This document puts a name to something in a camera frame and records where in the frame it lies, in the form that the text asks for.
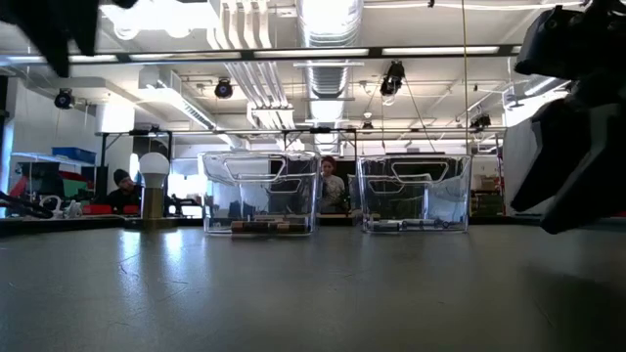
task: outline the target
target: pipe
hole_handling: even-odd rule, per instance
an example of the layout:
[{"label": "pipe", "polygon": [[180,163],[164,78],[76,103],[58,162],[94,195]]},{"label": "pipe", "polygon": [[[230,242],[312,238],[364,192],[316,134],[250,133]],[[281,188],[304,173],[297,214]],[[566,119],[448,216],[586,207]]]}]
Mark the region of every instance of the pipe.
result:
[{"label": "pipe", "polygon": [[[208,29],[206,31],[206,41],[208,42],[208,45],[211,47],[211,49],[220,50],[220,44],[215,39],[215,29]],[[228,74],[230,74],[231,77],[237,80],[237,83],[239,83],[240,89],[244,92],[244,95],[246,95],[247,99],[251,101],[253,104],[255,104],[257,107],[260,107],[260,105],[254,101],[254,97],[250,93],[248,87],[240,79],[237,71],[233,67],[233,64],[225,64],[224,66],[226,67],[226,70],[228,70]]]},{"label": "pipe", "polygon": [[[350,47],[357,43],[363,0],[299,0],[296,9],[304,47]],[[349,67],[308,67],[306,81],[309,98],[344,98],[348,73]],[[343,107],[343,101],[317,101],[309,105],[311,115],[320,122],[339,120]],[[322,135],[315,138],[321,142],[316,143],[320,146],[329,141]],[[321,149],[325,152],[329,150],[328,147]]]},{"label": "pipe", "polygon": [[[239,39],[239,13],[237,12],[237,2],[235,0],[228,0],[228,9],[230,14],[229,26],[228,26],[228,39],[233,44],[235,49],[243,49],[242,41]],[[248,82],[251,81],[251,90],[256,93],[256,96],[261,100],[262,105],[265,107],[270,107],[270,100],[267,98],[265,94],[265,89],[263,88],[263,84],[260,79],[258,79],[258,75],[254,71],[254,68],[250,63],[242,63],[241,65],[242,74],[246,75]]]},{"label": "pipe", "polygon": [[[263,49],[271,49],[272,41],[270,40],[267,2],[266,0],[259,0],[256,4],[258,5],[258,37],[261,41],[261,46],[263,47]],[[285,89],[283,88],[281,78],[278,74],[276,63],[271,62],[266,63],[266,65],[269,70],[269,78],[272,80],[273,86],[276,87],[276,93],[281,102],[281,106],[287,108],[289,106],[289,102],[287,100],[287,95],[285,94]]]},{"label": "pipe", "polygon": [[[224,20],[225,20],[225,9],[224,4],[220,4],[220,14],[219,14],[219,24],[215,27],[215,37],[219,45],[222,49],[230,49],[231,46],[226,39],[226,33],[224,32]],[[249,101],[254,102],[254,104],[261,108],[263,106],[263,102],[260,97],[258,97],[249,87],[252,86],[251,82],[247,79],[246,74],[242,72],[242,68],[240,64],[226,64],[226,68],[229,70],[230,75],[239,82],[240,87],[246,94],[247,99]]]},{"label": "pipe", "polygon": [[[244,5],[244,40],[246,41],[246,45],[250,49],[258,48],[256,44],[256,39],[254,38],[254,17],[252,13],[252,3],[249,0],[245,0],[243,2]],[[257,63],[256,64],[258,70],[261,72],[261,76],[265,81],[265,85],[269,88],[270,95],[272,96],[272,104],[271,106],[277,107],[281,104],[276,88],[270,78],[270,72],[265,63]]]}]

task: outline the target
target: plastic bin handle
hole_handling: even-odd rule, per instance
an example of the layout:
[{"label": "plastic bin handle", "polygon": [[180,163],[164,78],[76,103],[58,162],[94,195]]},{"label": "plastic bin handle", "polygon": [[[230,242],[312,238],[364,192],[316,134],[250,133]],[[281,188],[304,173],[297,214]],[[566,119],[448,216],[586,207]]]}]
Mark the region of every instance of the plastic bin handle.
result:
[{"label": "plastic bin handle", "polygon": [[404,190],[404,185],[402,185],[400,187],[400,189],[397,190],[397,191],[377,191],[372,186],[373,182],[395,182],[395,180],[393,180],[393,181],[390,181],[390,180],[370,180],[368,182],[368,186],[370,187],[370,190],[372,190],[372,192],[374,194],[376,194],[376,195],[396,195],[396,194],[399,194],[400,192],[402,192],[402,190]]},{"label": "plastic bin handle", "polygon": [[287,195],[287,194],[294,194],[296,193],[299,189],[300,189],[300,185],[302,184],[302,180],[298,180],[298,179],[294,179],[293,181],[297,181],[297,186],[295,187],[295,190],[293,191],[272,191],[272,190],[267,190],[267,192],[271,193],[272,195]]},{"label": "plastic bin handle", "polygon": [[[427,174],[427,173],[417,174],[417,175],[398,175],[398,172],[395,169],[395,165],[443,165],[443,172],[441,173],[441,176],[439,177],[439,179],[432,180],[430,174]],[[444,161],[396,161],[391,164],[391,171],[393,172],[393,175],[398,180],[398,182],[403,183],[403,184],[433,184],[433,183],[439,183],[443,180],[445,175],[448,173],[449,167],[450,166],[448,165],[448,163]],[[427,177],[429,180],[407,181],[406,178],[410,178],[410,177]]]},{"label": "plastic bin handle", "polygon": [[[246,157],[246,158],[238,158],[237,161],[240,160],[258,160],[258,158],[255,157]],[[244,176],[244,179],[236,179],[235,176],[233,176],[233,172],[231,171],[230,167],[228,167],[228,159],[224,160],[224,166],[226,167],[226,170],[228,170],[228,177],[230,177],[231,181],[233,182],[238,182],[238,183],[255,183],[255,182],[275,182],[280,176],[281,173],[283,173],[283,169],[285,168],[285,161],[281,158],[279,159],[273,159],[275,161],[280,161],[281,162],[281,168],[278,170],[278,172],[276,172],[275,174],[246,174],[246,173],[240,173],[240,176]]]}]

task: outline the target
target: man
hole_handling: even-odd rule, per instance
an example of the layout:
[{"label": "man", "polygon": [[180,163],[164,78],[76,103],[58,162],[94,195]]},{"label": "man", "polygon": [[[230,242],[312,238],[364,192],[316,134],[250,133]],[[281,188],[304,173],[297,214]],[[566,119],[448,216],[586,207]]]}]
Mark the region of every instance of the man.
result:
[{"label": "man", "polygon": [[126,205],[141,205],[141,186],[135,185],[128,172],[122,169],[115,170],[113,180],[118,189],[109,193],[105,201],[113,212],[121,213]]}]

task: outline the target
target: red object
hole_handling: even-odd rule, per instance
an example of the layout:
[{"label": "red object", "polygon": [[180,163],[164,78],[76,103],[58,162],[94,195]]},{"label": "red object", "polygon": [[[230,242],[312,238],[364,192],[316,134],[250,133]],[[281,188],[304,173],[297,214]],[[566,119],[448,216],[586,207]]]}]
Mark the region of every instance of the red object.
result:
[{"label": "red object", "polygon": [[9,196],[18,198],[26,190],[27,185],[28,179],[25,176],[22,176],[16,186],[9,192]]},{"label": "red object", "polygon": [[85,215],[113,214],[113,209],[106,204],[89,204],[82,207],[82,213]]},{"label": "red object", "polygon": [[123,209],[124,214],[136,215],[139,214],[139,206],[137,205],[125,205]]}]

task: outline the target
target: shelf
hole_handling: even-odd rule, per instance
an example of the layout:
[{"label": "shelf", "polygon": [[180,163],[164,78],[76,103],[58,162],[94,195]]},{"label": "shelf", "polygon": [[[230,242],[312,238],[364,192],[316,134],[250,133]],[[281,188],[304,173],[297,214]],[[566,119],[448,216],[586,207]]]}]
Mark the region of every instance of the shelf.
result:
[{"label": "shelf", "polygon": [[35,159],[36,161],[50,161],[50,162],[58,162],[61,164],[65,164],[65,165],[73,165],[73,166],[95,166],[95,164],[89,163],[89,162],[84,162],[84,161],[79,161],[79,160],[72,160],[68,157],[65,156],[60,156],[60,155],[48,155],[48,154],[40,154],[40,153],[11,153],[11,156],[19,156],[19,157],[26,157],[26,158],[31,158],[31,159]]}]

